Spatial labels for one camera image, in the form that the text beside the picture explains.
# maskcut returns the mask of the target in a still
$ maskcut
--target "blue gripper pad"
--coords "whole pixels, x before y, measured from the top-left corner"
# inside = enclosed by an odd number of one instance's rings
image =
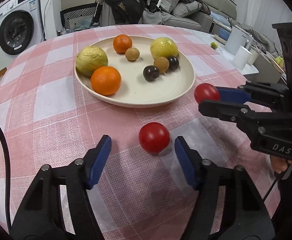
[[[216,87],[219,91],[220,101],[244,104],[251,101],[251,96],[243,89]]]
[[[92,150],[96,154],[96,158],[89,170],[87,178],[87,184],[90,189],[93,188],[94,185],[98,184],[99,179],[102,175],[102,171],[105,167],[107,158],[111,150],[111,138],[108,135],[103,135],[97,147]]]
[[[190,148],[188,147],[184,138],[182,136],[178,136],[175,139],[175,153],[177,159],[182,167],[187,184],[190,185],[194,190],[198,190],[199,183],[196,180],[196,172],[187,155],[187,150],[190,150]]]

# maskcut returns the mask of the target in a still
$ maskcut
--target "plate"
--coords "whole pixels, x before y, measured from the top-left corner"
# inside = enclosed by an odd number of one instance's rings
[[[214,34],[214,38],[215,40],[219,41],[222,44],[226,44],[226,41],[224,39],[222,39],[220,36],[218,36],[217,34]]]
[[[285,71],[276,63],[275,60],[271,60],[271,63],[273,64],[274,68],[280,73],[280,74],[285,74]]]
[[[269,60],[275,60],[274,56],[272,54],[270,54],[268,51],[266,52],[266,57],[269,59]]]
[[[119,90],[111,96],[96,93],[90,84],[90,78],[81,75],[74,66],[75,76],[79,83],[93,96],[117,106],[125,107],[155,107],[168,104],[184,95],[194,84],[195,73],[192,64],[186,56],[179,52],[180,67],[174,72],[161,74],[155,81],[148,82],[143,76],[143,70],[153,65],[150,54],[150,44],[154,39],[130,36],[133,47],[140,52],[135,62],[129,62],[124,54],[117,54],[113,48],[113,39],[108,38],[92,45],[102,48],[108,57],[108,66],[116,68],[122,76]]]

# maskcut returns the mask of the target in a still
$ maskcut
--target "table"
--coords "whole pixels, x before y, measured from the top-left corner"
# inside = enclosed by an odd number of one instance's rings
[[[194,30],[188,30],[185,29],[187,32],[194,34],[197,38],[201,39],[205,44],[210,45],[213,41],[218,44],[218,48],[216,49],[216,52],[218,52],[220,55],[223,56],[228,62],[231,62],[234,58],[234,55],[230,53],[228,50],[225,49],[225,45],[220,43],[214,38],[214,35],[209,33],[203,33],[199,31]],[[258,69],[254,67],[254,65],[246,64],[245,67],[241,70],[238,69],[238,71],[246,76],[246,75],[252,75],[258,73]]]
[[[170,37],[192,62],[194,87],[175,102],[148,109],[124,108],[98,100],[74,77],[78,51],[119,34]],[[253,151],[234,123],[202,116],[194,100],[197,84],[237,87],[245,78],[221,54],[186,30],[162,25],[121,25],[70,33],[47,40],[20,54],[0,83],[0,126],[11,159],[11,215],[39,168],[68,165],[95,147],[103,134],[113,147],[98,186],[88,191],[105,239],[180,239],[197,193],[187,185],[174,148],[153,156],[138,143],[148,122],[160,122],[171,138],[184,136],[191,148],[219,166],[243,165],[260,194],[274,181],[268,157]],[[250,104],[256,111],[267,108]],[[4,214],[4,159],[0,145],[0,224]],[[265,204],[272,216],[279,203],[277,187]],[[66,191],[61,187],[65,226],[73,232]],[[212,232],[218,230],[222,202]]]

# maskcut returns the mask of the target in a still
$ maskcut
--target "black jacket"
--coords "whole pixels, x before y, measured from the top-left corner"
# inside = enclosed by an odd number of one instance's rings
[[[158,1],[150,0],[147,5],[147,0],[105,0],[113,12],[116,24],[137,24],[142,17],[144,9],[147,8],[151,12],[158,11]]]

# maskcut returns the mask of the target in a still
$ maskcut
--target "label sticker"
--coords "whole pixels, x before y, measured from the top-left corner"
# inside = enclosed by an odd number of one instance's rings
[[[31,0],[29,2],[29,9],[30,11],[36,10],[36,0]]]
[[[23,45],[20,44],[18,47],[15,47],[14,50],[21,48]]]

